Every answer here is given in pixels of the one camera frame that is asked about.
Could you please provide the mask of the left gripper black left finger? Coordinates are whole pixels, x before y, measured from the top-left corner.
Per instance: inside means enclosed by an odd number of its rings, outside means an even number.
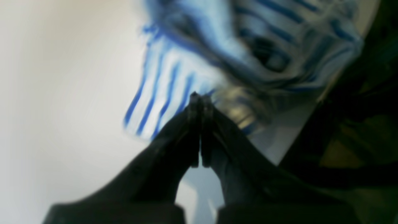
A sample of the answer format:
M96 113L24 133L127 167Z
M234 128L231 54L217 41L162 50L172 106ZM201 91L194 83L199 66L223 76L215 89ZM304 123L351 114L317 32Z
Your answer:
M198 164L201 96L174 116L158 136L97 192L50 209L44 224L185 224L175 204L179 182Z

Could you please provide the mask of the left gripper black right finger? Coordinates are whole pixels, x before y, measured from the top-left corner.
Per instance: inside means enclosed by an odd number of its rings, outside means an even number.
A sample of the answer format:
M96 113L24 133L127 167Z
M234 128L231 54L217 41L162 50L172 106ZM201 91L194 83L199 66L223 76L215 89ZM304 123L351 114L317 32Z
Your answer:
M302 184L268 161L245 134L202 96L205 167L219 177L225 206L218 224L359 224L348 204Z

